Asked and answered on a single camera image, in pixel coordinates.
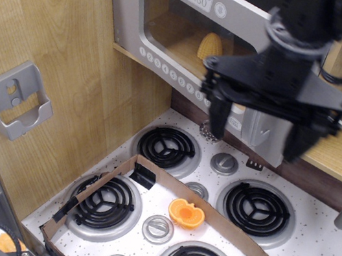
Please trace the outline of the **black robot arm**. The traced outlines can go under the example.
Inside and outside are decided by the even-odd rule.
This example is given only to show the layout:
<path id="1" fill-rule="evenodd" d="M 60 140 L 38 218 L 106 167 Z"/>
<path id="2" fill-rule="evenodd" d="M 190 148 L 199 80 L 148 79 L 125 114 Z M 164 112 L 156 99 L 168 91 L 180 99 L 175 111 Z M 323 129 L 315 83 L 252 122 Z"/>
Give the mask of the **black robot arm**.
<path id="1" fill-rule="evenodd" d="M 342 130 L 342 77 L 312 72 L 342 38 L 342 0 L 283 0 L 265 30 L 269 44 L 256 55 L 206 58 L 201 90 L 217 139 L 235 103 L 291 122 L 283 158 L 292 162 Z"/>

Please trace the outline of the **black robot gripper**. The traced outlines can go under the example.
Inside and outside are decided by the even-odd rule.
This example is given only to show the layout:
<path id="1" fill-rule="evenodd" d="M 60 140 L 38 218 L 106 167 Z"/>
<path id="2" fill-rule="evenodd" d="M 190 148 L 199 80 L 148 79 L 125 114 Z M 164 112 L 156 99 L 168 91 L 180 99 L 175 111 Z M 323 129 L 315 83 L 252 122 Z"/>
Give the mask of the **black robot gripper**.
<path id="1" fill-rule="evenodd" d="M 221 139 L 233 104 L 290 121 L 283 158 L 295 162 L 322 137 L 339 131 L 342 92 L 303 61 L 290 63 L 271 51 L 246 56 L 210 56 L 202 88 L 211 102 L 210 131 Z"/>

